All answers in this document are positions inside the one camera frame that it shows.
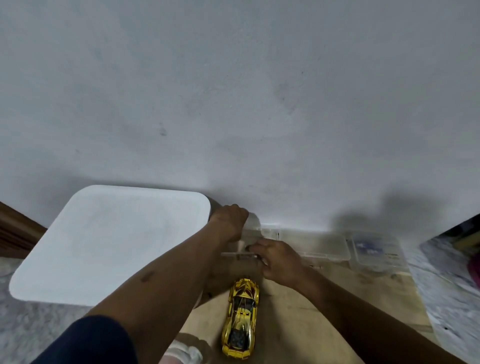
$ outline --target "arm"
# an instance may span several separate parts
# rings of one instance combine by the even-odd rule
[[[195,235],[135,273],[87,315],[128,332],[140,364],[158,364],[193,309],[224,243],[238,240],[248,211],[224,206]]]
[[[302,265],[288,244],[262,239],[249,250],[265,262],[261,263],[265,278],[305,296],[366,364],[464,364],[414,329]]]

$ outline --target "sleeve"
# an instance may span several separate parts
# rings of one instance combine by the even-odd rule
[[[64,331],[32,364],[138,364],[125,329],[106,316],[83,317]]]

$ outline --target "person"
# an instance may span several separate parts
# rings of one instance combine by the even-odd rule
[[[200,231],[140,269],[33,363],[158,364],[193,309],[222,246],[240,238],[248,214],[238,205],[215,211]],[[366,364],[463,363],[304,266],[288,244],[261,239],[249,250],[262,258],[266,279],[310,300]]]

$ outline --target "yellow sports car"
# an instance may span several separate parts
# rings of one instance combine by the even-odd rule
[[[239,279],[230,289],[222,331],[222,351],[226,356],[247,359],[252,354],[259,293],[258,285],[248,278]]]

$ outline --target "white wall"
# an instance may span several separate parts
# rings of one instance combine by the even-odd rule
[[[480,212],[476,0],[4,0],[0,201],[93,183],[426,239]]]

